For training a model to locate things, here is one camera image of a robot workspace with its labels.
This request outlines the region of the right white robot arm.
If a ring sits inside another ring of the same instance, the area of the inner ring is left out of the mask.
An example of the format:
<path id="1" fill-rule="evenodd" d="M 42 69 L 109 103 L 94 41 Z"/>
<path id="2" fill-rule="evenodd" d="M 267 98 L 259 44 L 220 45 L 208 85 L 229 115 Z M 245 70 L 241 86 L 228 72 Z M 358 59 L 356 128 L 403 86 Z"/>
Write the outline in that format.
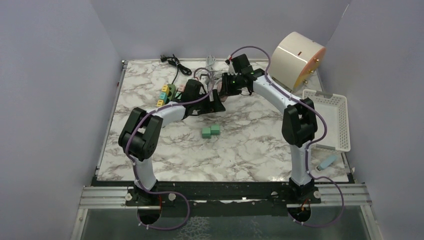
<path id="1" fill-rule="evenodd" d="M 311 156 L 309 144 L 318 130 L 315 106 L 311 99 L 300 99 L 271 79 L 263 69 L 253 69 L 245 54 L 225 60 L 228 71 L 222 75 L 219 95 L 239 95 L 243 88 L 250 94 L 262 96 L 282 113 L 281 133 L 290 145 L 291 174 L 289 199 L 300 204 L 314 192 L 314 180 L 310 176 Z"/>

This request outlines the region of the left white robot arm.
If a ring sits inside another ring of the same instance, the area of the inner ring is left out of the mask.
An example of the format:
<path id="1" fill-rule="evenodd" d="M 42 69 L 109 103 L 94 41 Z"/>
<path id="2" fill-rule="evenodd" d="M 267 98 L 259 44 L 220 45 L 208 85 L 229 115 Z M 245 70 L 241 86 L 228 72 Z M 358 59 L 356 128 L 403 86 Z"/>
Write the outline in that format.
<path id="1" fill-rule="evenodd" d="M 118 145 L 131 161 L 134 184 L 140 189 L 138 199 L 144 205 L 152 205 L 157 200 L 154 186 L 158 180 L 153 170 L 152 155 L 157 148 L 162 128 L 190 116 L 225 111 L 214 85 L 207 91 L 201 91 L 202 87 L 202 83 L 190 79 L 183 92 L 172 99 L 161 99 L 156 108 L 133 108 L 124 124 Z"/>

